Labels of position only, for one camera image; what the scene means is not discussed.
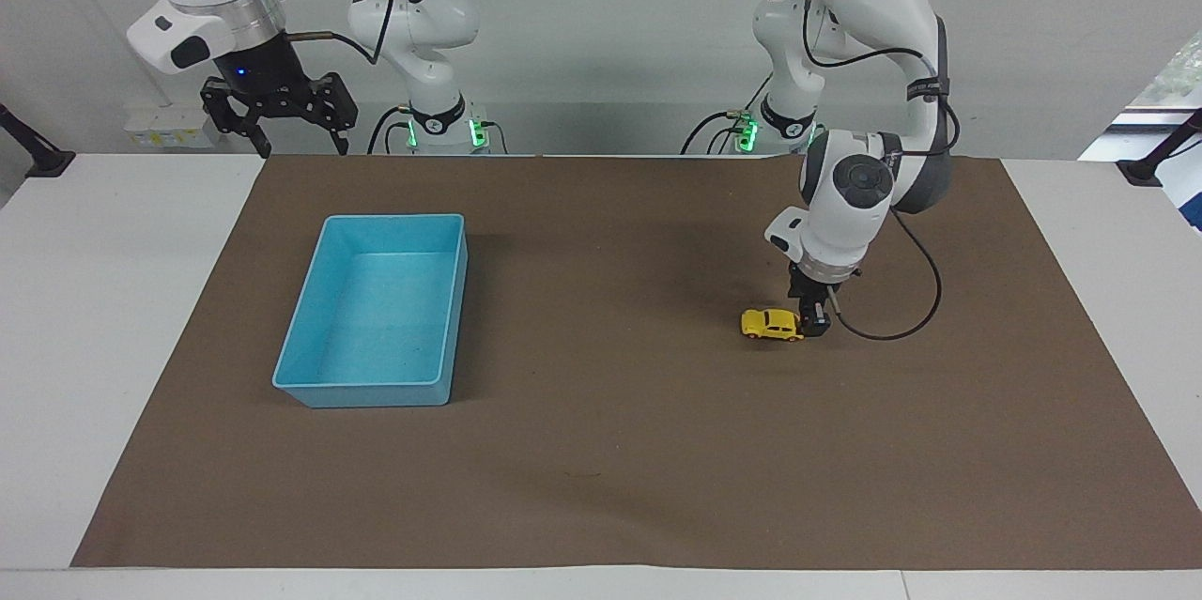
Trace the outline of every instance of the brown table mat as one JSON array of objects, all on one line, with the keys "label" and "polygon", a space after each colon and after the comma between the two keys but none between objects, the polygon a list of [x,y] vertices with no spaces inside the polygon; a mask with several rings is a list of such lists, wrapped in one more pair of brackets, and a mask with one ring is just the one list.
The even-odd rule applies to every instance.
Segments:
[{"label": "brown table mat", "polygon": [[[999,162],[957,160],[911,220],[948,289],[926,332],[740,337],[785,305],[761,232],[798,168],[272,158],[75,564],[1202,568],[1202,513]],[[272,388],[322,220],[353,212],[466,216],[446,408]],[[895,222],[864,273],[862,327],[926,311]]]}]

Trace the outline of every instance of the toy car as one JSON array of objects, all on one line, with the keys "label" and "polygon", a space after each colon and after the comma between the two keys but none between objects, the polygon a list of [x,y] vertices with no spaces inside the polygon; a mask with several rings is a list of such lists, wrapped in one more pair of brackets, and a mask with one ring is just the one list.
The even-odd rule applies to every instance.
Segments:
[{"label": "toy car", "polygon": [[797,334],[802,321],[798,314],[787,309],[748,309],[743,313],[743,334],[751,339],[785,339],[797,341],[803,339]]}]

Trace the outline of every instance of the blue plastic bin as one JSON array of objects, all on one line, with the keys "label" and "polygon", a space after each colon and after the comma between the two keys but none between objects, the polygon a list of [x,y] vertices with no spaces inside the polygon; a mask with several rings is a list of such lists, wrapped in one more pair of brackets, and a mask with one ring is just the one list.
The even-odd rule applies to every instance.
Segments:
[{"label": "blue plastic bin", "polygon": [[272,384],[310,408],[451,398],[468,271],[463,215],[335,215]]}]

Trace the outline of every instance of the white tabletop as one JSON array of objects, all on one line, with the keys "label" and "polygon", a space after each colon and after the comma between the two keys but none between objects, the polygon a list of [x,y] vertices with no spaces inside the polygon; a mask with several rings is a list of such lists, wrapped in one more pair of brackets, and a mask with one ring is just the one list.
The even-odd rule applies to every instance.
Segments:
[{"label": "white tabletop", "polygon": [[[0,209],[0,570],[26,570],[0,598],[1202,598],[1202,571],[61,571],[260,166],[82,155]],[[1006,167],[1198,500],[1202,238],[1109,165]]]}]

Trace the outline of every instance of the green light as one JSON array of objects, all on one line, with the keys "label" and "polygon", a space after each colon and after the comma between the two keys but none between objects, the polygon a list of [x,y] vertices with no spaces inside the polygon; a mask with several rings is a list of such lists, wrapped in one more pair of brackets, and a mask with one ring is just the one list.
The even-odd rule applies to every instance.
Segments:
[{"label": "green light", "polygon": [[738,149],[743,154],[751,154],[755,152],[755,138],[760,135],[760,121],[755,119],[748,119],[746,126],[743,127],[743,135],[739,135]]},{"label": "green light", "polygon": [[476,121],[475,119],[469,119],[468,125],[471,126],[472,147],[476,147],[476,149],[484,147],[486,143],[488,143],[488,133],[480,127],[480,121]]}]

